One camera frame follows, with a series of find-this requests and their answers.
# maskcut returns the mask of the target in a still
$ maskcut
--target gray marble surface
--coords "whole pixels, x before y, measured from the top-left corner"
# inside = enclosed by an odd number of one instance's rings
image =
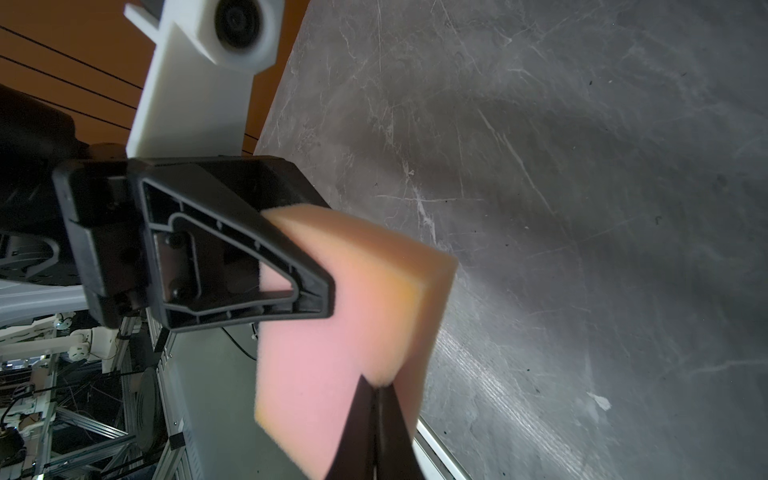
[[[765,478],[768,4],[315,0],[257,154],[461,261],[482,478]]]

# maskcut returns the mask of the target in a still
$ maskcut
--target marble tabletop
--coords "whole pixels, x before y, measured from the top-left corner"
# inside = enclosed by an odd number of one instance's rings
[[[475,480],[764,478],[768,4],[314,0],[256,154],[460,260]]]

